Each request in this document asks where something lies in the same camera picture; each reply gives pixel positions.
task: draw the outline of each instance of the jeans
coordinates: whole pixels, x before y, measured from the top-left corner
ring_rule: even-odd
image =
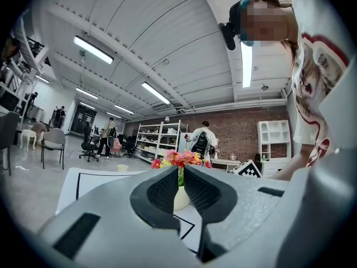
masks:
[[[105,157],[108,157],[109,153],[110,153],[110,148],[107,145],[107,138],[100,139],[100,145],[99,145],[99,149],[98,149],[97,155],[100,155],[102,153],[104,145],[105,145]]]

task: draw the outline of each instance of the fluorescent light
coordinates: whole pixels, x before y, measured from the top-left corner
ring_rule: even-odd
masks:
[[[92,94],[90,94],[90,93],[88,93],[88,92],[85,92],[84,90],[81,90],[80,88],[76,88],[76,90],[77,90],[78,92],[82,92],[82,93],[84,93],[84,94],[86,94],[86,95],[88,95],[88,96],[90,96],[90,97],[92,97],[92,98],[94,98],[94,99],[98,99],[98,97],[96,97],[96,96],[94,96],[94,95],[92,95]]]
[[[166,104],[170,104],[170,101],[168,101],[168,99],[166,99],[165,97],[163,97],[159,92],[157,92],[155,89],[153,89],[150,85],[148,85],[147,83],[143,83],[142,86],[144,88],[146,88],[147,90],[149,90],[153,95],[155,95],[156,97],[159,97],[159,99],[161,99],[163,102],[165,102]]]
[[[110,65],[112,64],[114,59],[111,56],[107,55],[105,52],[103,52],[96,46],[92,45],[91,43],[88,43],[87,41],[83,40],[81,37],[75,36],[73,41],[76,45],[79,45],[83,49],[91,52],[93,55],[104,60],[108,64],[110,64]]]
[[[243,87],[250,87],[252,79],[252,63],[253,63],[253,48],[248,47],[242,42],[240,43],[240,50],[242,52],[242,66],[243,66]]]
[[[109,114],[109,115],[111,115],[111,116],[115,116],[115,117],[117,117],[117,118],[120,118],[120,119],[122,119],[120,116],[116,116],[116,115],[114,115],[114,114],[111,114],[111,113],[109,113],[109,112],[107,112],[107,114]]]
[[[120,106],[118,106],[118,105],[114,105],[116,108],[119,108],[120,110],[124,110],[124,111],[126,111],[126,112],[129,112],[130,114],[134,114],[134,112],[132,112],[132,111],[130,111],[130,110],[127,110],[127,109],[125,109],[125,108],[123,108],[123,107],[120,107]]]
[[[47,79],[44,79],[44,78],[40,77],[39,75],[36,75],[36,77],[38,77],[39,79],[41,79],[45,83],[50,83]]]
[[[89,108],[91,108],[91,109],[95,109],[93,106],[90,106],[90,105],[85,104],[85,103],[83,103],[83,102],[80,102],[80,104],[82,104],[82,105],[84,105],[84,106],[87,106],[87,107],[89,107]]]

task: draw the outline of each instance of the pink chair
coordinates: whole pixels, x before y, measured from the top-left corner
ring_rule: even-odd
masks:
[[[120,144],[118,138],[115,138],[113,148],[110,149],[110,152],[113,152],[115,155],[116,153],[118,153],[119,157],[121,157],[120,155],[121,148],[122,148],[122,144]]]

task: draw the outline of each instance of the green stem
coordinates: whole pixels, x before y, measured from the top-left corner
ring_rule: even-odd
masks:
[[[184,169],[180,167],[178,169],[178,186],[184,185]]]

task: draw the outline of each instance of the checkered marker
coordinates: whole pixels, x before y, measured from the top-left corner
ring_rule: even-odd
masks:
[[[233,169],[233,174],[240,176],[250,176],[252,178],[262,178],[255,163],[252,160],[247,160]]]

